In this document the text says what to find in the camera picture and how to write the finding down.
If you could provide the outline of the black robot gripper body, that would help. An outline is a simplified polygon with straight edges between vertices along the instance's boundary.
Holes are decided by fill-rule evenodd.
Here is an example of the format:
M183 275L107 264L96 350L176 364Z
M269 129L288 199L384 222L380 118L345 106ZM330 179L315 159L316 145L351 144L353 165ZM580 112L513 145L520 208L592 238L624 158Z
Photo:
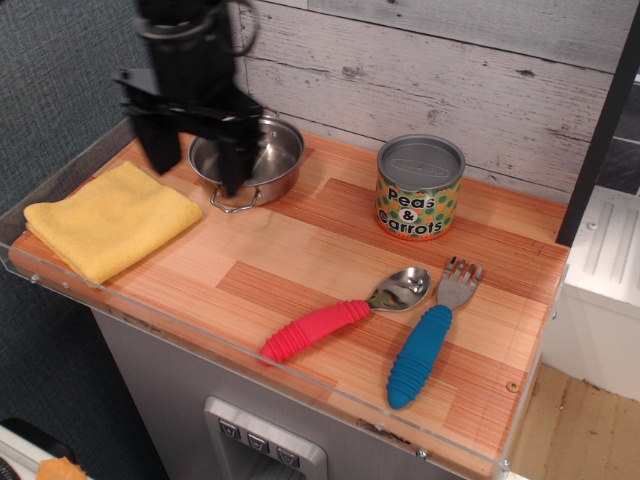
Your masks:
M122 71L128 115L185 129L188 118L206 129L259 118L262 106L234 83L236 59L227 14L149 18L133 25L151 59L148 69Z

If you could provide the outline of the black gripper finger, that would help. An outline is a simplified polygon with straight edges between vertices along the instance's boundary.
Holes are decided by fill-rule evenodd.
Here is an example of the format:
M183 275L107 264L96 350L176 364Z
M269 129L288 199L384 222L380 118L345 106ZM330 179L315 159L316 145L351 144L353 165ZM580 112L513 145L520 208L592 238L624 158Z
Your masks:
M131 121L153 170L159 175L169 172L181 160L178 132L158 116L135 115Z
M218 139L218 169L222 185L230 198L252 177L260 153L261 137L258 124L241 124L227 129Z

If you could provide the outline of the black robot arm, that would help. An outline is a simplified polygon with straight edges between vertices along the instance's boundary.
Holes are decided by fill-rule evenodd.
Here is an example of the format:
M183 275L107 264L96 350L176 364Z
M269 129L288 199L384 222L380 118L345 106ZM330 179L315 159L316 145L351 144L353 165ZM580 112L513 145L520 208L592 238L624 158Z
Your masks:
M229 196L250 178L262 136L263 107L235 84L236 60L225 1L139 1L134 27L151 65L125 69L123 108L153 169L182 158L178 135L214 142L217 173Z

